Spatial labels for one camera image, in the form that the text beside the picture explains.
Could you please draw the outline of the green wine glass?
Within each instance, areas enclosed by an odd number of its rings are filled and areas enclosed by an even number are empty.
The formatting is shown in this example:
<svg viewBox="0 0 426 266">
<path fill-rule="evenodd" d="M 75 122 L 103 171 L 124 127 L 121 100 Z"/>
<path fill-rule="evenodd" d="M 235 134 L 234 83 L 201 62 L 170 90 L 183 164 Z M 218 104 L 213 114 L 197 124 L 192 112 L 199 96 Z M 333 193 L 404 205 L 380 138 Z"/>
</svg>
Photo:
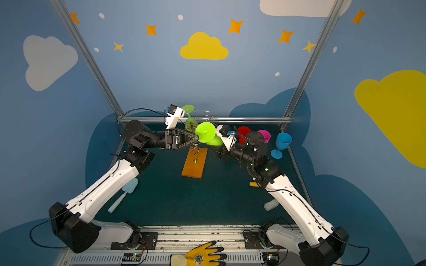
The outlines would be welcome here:
<svg viewBox="0 0 426 266">
<path fill-rule="evenodd" d="M 221 138 L 217 136 L 215 125 L 210 122 L 199 124 L 195 134 L 199 137 L 199 141 L 206 145 L 220 147 L 223 144 Z"/>
<path fill-rule="evenodd" d="M 190 132 L 194 133 L 195 130 L 196 130 L 196 128 L 199 125 L 199 123 L 191 115 L 191 113 L 195 114 L 195 107 L 193 105 L 184 105 L 182 107 L 182 109 L 185 111 L 185 114 L 187 115 L 187 120 L 185 122 L 185 129 L 187 131 L 190 131 Z"/>
</svg>

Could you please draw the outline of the red wine glass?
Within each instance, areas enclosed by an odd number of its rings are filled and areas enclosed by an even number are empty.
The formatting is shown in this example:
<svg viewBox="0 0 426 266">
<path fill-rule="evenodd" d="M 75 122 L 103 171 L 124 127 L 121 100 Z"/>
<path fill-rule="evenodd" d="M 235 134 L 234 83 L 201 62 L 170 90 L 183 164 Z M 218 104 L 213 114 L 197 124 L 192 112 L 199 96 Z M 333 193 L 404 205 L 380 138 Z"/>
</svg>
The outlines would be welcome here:
<svg viewBox="0 0 426 266">
<path fill-rule="evenodd" d="M 251 132 L 251 129 L 247 126 L 241 126 L 237 129 L 240 144 L 242 144 L 242 145 L 246 144 L 246 135 L 250 132 Z"/>
</svg>

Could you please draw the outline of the pink wine glass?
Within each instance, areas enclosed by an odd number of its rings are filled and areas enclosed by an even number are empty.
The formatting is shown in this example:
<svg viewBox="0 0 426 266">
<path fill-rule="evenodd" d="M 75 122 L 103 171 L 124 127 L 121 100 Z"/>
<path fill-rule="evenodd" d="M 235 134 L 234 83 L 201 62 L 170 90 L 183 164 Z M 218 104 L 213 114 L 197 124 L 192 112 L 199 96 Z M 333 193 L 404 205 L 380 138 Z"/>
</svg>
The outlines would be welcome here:
<svg viewBox="0 0 426 266">
<path fill-rule="evenodd" d="M 271 139 L 271 134 L 269 131 L 267 130 L 259 130 L 258 133 L 260 133 L 263 137 L 264 140 L 269 143 L 270 139 Z"/>
</svg>

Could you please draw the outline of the blue wine glass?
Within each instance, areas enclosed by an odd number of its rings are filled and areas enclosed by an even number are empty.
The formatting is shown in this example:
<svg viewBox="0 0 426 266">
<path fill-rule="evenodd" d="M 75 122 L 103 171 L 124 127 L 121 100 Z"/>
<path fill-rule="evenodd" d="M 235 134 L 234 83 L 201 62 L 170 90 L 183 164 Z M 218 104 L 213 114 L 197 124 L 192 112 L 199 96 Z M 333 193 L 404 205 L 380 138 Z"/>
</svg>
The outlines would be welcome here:
<svg viewBox="0 0 426 266">
<path fill-rule="evenodd" d="M 271 156 L 275 159 L 281 159 L 283 157 L 282 151 L 287 149 L 292 141 L 293 138 L 290 134 L 279 133 L 275 141 L 275 149 L 271 151 Z"/>
<path fill-rule="evenodd" d="M 234 136 L 234 137 L 237 137 L 237 135 L 238 135 L 238 133 L 236 131 L 233 131 L 233 130 L 229 130 L 227 132 L 227 134 L 230 135 L 230 136 Z"/>
</svg>

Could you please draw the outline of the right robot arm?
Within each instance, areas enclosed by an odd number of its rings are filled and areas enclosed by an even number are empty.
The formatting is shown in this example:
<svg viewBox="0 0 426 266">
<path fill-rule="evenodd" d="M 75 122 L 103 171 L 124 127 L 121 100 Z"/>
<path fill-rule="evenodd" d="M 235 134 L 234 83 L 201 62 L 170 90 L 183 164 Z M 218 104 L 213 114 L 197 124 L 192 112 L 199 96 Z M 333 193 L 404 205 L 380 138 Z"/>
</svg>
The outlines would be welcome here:
<svg viewBox="0 0 426 266">
<path fill-rule="evenodd" d="M 289 178 L 270 159 L 264 136 L 252 131 L 239 142 L 238 133 L 220 125 L 216 135 L 223 144 L 215 149 L 218 158 L 232 157 L 246 167 L 260 187 L 274 197 L 297 224 L 299 232 L 278 223 L 268 223 L 260 234 L 268 246 L 282 246 L 300 256 L 306 266 L 332 266 L 344 254 L 348 233 L 324 219 L 294 188 Z"/>
</svg>

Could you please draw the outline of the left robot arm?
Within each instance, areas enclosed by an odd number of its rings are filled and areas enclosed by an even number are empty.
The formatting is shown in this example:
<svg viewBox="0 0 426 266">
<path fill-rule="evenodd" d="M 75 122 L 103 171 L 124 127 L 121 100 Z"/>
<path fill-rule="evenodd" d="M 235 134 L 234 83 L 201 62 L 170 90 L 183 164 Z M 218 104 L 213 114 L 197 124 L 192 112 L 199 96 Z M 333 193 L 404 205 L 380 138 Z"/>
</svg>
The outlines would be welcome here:
<svg viewBox="0 0 426 266">
<path fill-rule="evenodd" d="M 148 168 L 155 156 L 150 148 L 177 150 L 197 143 L 200 138 L 182 129 L 152 132 L 140 121 L 132 120 L 126 124 L 122 139 L 128 143 L 128 150 L 108 172 L 65 205 L 57 202 L 49 209 L 54 235 L 74 253 L 109 242 L 138 248 L 140 230 L 134 224 L 99 223 L 94 217 L 119 190 Z"/>
</svg>

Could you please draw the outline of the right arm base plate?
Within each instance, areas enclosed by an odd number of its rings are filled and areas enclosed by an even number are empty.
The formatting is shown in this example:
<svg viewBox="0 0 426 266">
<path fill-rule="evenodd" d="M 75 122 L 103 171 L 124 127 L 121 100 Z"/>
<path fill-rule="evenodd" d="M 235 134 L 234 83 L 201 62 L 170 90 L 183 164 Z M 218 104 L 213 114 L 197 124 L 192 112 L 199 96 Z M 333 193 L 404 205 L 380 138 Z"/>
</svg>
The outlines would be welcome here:
<svg viewBox="0 0 426 266">
<path fill-rule="evenodd" d="M 261 231 L 243 230 L 244 244 L 246 249 L 269 249 L 272 247 L 266 233 Z"/>
</svg>

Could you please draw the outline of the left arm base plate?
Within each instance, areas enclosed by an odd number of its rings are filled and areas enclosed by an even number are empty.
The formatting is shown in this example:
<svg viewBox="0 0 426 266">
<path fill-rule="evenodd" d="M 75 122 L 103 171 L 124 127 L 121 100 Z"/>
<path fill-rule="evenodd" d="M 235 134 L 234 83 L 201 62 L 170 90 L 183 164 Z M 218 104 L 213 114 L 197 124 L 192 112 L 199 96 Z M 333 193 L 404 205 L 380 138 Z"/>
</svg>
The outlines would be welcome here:
<svg viewBox="0 0 426 266">
<path fill-rule="evenodd" d="M 125 243 L 113 242 L 111 250 L 154 250 L 158 241 L 157 232 L 133 233 Z"/>
</svg>

